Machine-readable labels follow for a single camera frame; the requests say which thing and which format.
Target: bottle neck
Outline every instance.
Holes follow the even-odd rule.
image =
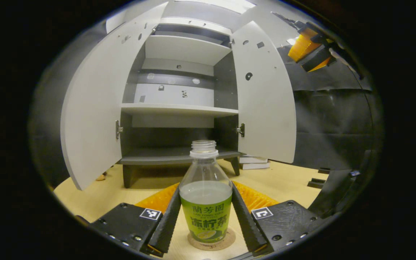
[[[192,158],[192,163],[196,163],[196,164],[213,164],[213,163],[216,163],[216,158],[206,158],[206,159]]]

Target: lemon tea bottle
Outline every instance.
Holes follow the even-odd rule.
[[[192,165],[179,185],[188,230],[203,243],[222,240],[229,224],[232,182],[216,162],[217,156],[214,140],[193,141]]]

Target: open cabinet door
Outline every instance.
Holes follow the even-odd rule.
[[[292,163],[296,113],[287,70],[267,34],[254,22],[232,34],[237,75],[238,151]]]
[[[121,159],[116,120],[129,71],[167,3],[107,35],[76,70],[61,113],[61,145],[76,188],[84,190]]]

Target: wooden table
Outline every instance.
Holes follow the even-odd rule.
[[[328,177],[327,174],[318,173],[315,169],[275,161],[270,162],[268,169],[240,170],[240,176],[236,176],[231,163],[224,160],[218,160],[218,163],[229,179],[247,185],[279,202],[292,199],[306,208],[320,192],[320,189],[308,187],[308,181],[311,178],[327,179]],[[122,202],[135,204],[167,186],[180,182],[186,170],[187,165],[143,166],[133,173],[131,187],[127,189],[124,188],[122,181],[122,165],[114,165],[107,170],[104,181],[95,181],[84,191],[76,189],[71,178],[68,178],[54,189],[54,193],[74,215],[80,215],[87,221],[94,222]],[[233,207],[231,207],[229,227],[236,233],[233,245],[219,251],[198,250],[187,240],[189,231],[181,209],[169,252],[163,256],[163,259],[224,260],[248,252]]]

